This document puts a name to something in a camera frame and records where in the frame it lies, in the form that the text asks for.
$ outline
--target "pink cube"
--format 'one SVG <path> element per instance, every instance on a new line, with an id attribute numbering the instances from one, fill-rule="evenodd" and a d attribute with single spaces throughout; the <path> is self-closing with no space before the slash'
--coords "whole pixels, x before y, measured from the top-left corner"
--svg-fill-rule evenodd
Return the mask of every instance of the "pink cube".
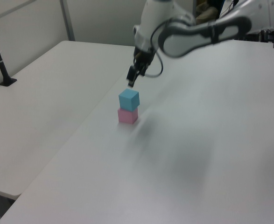
<path id="1" fill-rule="evenodd" d="M 118 109 L 118 120 L 119 122 L 133 124 L 138 119 L 138 108 L 133 112 L 123 110 L 121 108 Z"/>

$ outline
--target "white wall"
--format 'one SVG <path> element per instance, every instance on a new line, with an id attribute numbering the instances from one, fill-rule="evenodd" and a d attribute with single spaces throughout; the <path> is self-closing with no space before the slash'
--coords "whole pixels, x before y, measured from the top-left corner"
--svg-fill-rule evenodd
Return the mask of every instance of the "white wall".
<path id="1" fill-rule="evenodd" d="M 64 40 L 59 0 L 36 0 L 0 18 L 0 52 L 10 76 Z"/>
<path id="2" fill-rule="evenodd" d="M 177 0 L 193 12 L 194 0 Z M 76 41 L 133 45 L 146 0 L 67 0 Z"/>

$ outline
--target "stacked cubes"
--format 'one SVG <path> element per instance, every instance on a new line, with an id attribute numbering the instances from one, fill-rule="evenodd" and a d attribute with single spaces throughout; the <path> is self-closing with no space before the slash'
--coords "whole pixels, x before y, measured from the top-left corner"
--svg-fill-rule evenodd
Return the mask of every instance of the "stacked cubes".
<path id="1" fill-rule="evenodd" d="M 126 89 L 119 94 L 120 108 L 118 109 L 119 122 L 133 124 L 138 119 L 139 93 Z"/>

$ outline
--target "white tabletop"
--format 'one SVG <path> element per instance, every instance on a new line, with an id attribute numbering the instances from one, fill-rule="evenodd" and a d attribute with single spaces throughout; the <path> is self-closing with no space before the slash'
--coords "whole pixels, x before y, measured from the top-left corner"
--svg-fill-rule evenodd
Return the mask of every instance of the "white tabletop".
<path id="1" fill-rule="evenodd" d="M 0 87 L 0 195 L 16 199 L 129 67 L 133 47 L 61 42 Z"/>
<path id="2" fill-rule="evenodd" d="M 126 71 L 0 224 L 274 224 L 272 45 L 162 58 L 139 120 L 118 123 Z"/>

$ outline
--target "robotic arm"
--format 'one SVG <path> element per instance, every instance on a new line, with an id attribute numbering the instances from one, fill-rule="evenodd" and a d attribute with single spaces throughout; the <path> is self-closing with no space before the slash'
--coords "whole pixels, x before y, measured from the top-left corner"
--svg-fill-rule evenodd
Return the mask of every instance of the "robotic arm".
<path id="1" fill-rule="evenodd" d="M 141 25 L 133 29 L 136 47 L 128 85 L 133 87 L 138 75 L 145 75 L 158 48 L 177 58 L 203 46 L 274 27 L 274 0 L 245 0 L 216 21 L 195 24 L 194 16 L 174 0 L 147 0 Z"/>

